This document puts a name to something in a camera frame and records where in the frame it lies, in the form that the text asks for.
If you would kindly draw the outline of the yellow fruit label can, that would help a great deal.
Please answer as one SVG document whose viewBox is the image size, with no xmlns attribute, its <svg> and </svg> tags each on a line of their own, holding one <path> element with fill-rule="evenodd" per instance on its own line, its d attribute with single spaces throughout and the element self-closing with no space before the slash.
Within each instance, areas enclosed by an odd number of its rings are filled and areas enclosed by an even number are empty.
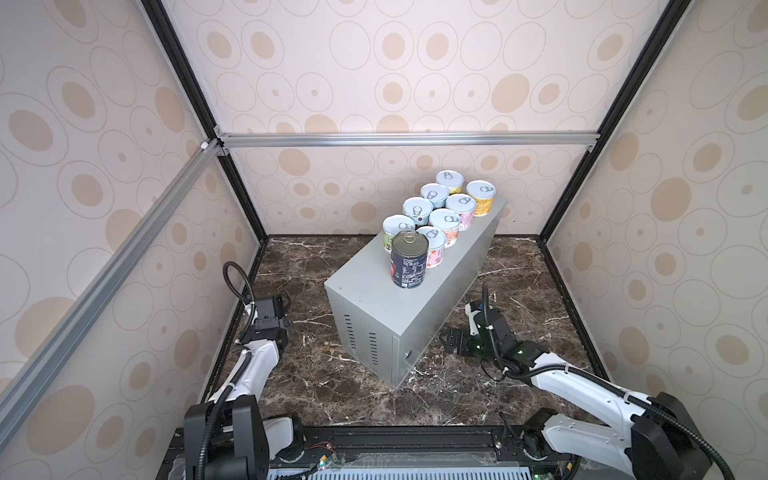
<svg viewBox="0 0 768 480">
<path fill-rule="evenodd" d="M 463 192 L 464 176 L 458 171 L 442 170 L 437 173 L 436 181 L 446 187 L 451 195 Z"/>
</svg>

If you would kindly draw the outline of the yellow orange label can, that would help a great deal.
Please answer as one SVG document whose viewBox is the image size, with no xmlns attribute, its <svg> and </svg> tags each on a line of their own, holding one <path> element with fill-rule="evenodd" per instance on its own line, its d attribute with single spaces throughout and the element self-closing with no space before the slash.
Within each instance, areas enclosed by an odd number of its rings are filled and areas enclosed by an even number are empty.
<svg viewBox="0 0 768 480">
<path fill-rule="evenodd" d="M 466 193 L 475 200 L 474 215 L 476 217 L 485 216 L 491 211 L 496 195 L 496 188 L 491 182 L 485 180 L 471 181 L 466 186 Z"/>
</svg>

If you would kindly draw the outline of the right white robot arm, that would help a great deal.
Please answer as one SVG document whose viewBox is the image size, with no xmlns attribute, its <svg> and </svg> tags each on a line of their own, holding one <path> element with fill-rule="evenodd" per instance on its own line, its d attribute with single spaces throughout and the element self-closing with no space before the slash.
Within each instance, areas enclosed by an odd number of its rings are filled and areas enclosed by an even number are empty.
<svg viewBox="0 0 768 480">
<path fill-rule="evenodd" d="M 502 444 L 532 461 L 554 453 L 606 465 L 635 479 L 702 479 L 717 468 L 725 479 L 734 473 L 707 442 L 684 405 L 674 396 L 627 390 L 580 369 L 530 340 L 520 340 L 490 295 L 465 306 L 468 328 L 447 328 L 440 335 L 449 354 L 476 358 L 494 367 L 494 380 L 506 379 L 557 395 L 597 418 L 572 419 L 553 409 L 538 410 L 521 427 L 507 427 Z"/>
</svg>

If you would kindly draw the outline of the green label can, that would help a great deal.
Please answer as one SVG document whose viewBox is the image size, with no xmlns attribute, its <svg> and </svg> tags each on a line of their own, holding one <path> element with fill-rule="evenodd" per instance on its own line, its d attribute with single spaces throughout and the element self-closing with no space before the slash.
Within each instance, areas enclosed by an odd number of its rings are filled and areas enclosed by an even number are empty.
<svg viewBox="0 0 768 480">
<path fill-rule="evenodd" d="M 395 214 L 387 217 L 383 221 L 382 244 L 384 249 L 390 253 L 394 237 L 402 231 L 414 230 L 415 228 L 415 222 L 406 215 Z"/>
</svg>

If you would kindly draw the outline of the orange white label can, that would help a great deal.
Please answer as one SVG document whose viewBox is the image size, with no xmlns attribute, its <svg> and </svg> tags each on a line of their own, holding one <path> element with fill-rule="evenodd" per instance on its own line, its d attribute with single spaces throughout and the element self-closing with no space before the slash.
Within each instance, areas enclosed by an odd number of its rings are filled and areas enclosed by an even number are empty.
<svg viewBox="0 0 768 480">
<path fill-rule="evenodd" d="M 455 211 L 447 208 L 433 210 L 429 216 L 429 224 L 445 234 L 446 248 L 452 247 L 457 242 L 461 219 Z"/>
</svg>

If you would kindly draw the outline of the black red label can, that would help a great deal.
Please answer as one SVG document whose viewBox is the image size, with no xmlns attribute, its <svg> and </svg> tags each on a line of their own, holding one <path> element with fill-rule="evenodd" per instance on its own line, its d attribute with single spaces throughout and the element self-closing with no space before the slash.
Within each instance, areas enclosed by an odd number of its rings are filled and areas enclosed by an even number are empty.
<svg viewBox="0 0 768 480">
<path fill-rule="evenodd" d="M 404 230 L 392 240 L 391 276 L 393 283 L 403 289 L 419 287 L 425 277 L 429 242 L 415 230 Z"/>
</svg>

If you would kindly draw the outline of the teal brown label can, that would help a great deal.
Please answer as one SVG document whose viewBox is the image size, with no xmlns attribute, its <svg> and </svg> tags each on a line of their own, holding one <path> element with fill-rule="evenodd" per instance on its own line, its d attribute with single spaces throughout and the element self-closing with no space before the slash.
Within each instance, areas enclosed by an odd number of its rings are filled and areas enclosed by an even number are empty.
<svg viewBox="0 0 768 480">
<path fill-rule="evenodd" d="M 403 214 L 408 216 L 417 228 L 429 223 L 429 216 L 433 209 L 432 202 L 423 197 L 411 197 L 403 202 Z"/>
</svg>

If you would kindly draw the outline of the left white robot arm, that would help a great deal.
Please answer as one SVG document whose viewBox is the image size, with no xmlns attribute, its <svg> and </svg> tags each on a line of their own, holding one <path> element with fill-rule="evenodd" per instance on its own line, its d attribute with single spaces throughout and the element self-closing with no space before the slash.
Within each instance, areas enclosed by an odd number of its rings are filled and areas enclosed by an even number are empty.
<svg viewBox="0 0 768 480">
<path fill-rule="evenodd" d="M 292 328 L 286 294 L 258 297 L 249 283 L 233 285 L 229 271 L 245 276 L 234 261 L 223 278 L 248 316 L 238 360 L 224 384 L 184 417 L 186 479 L 265 479 L 270 460 L 294 442 L 293 420 L 264 421 L 258 401 L 288 344 Z"/>
</svg>

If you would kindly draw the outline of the purple white label can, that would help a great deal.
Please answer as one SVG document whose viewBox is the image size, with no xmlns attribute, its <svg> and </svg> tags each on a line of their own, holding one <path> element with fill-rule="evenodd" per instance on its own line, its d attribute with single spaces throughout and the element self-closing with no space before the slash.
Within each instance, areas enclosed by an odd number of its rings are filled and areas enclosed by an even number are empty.
<svg viewBox="0 0 768 480">
<path fill-rule="evenodd" d="M 428 241 L 427 268 L 431 269 L 439 266 L 443 260 L 447 241 L 444 231 L 434 226 L 423 226 L 418 228 L 417 232 Z"/>
</svg>

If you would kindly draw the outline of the light blue bear can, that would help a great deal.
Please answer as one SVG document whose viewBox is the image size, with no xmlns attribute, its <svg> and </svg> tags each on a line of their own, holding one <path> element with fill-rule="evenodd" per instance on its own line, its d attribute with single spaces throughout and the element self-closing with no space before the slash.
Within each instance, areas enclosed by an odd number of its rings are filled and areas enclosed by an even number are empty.
<svg viewBox="0 0 768 480">
<path fill-rule="evenodd" d="M 420 194 L 431 202 L 434 209 L 440 209 L 445 207 L 450 189 L 438 183 L 428 183 L 421 187 Z"/>
</svg>

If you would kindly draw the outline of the pink label can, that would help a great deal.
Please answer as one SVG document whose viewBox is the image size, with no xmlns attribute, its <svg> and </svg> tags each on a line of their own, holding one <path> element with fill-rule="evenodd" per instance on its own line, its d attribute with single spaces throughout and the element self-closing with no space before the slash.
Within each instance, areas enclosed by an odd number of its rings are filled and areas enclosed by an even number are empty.
<svg viewBox="0 0 768 480">
<path fill-rule="evenodd" d="M 445 207 L 459 216 L 460 231 L 466 231 L 471 227 L 476 209 L 476 200 L 472 196 L 463 193 L 452 194 L 447 198 Z"/>
</svg>

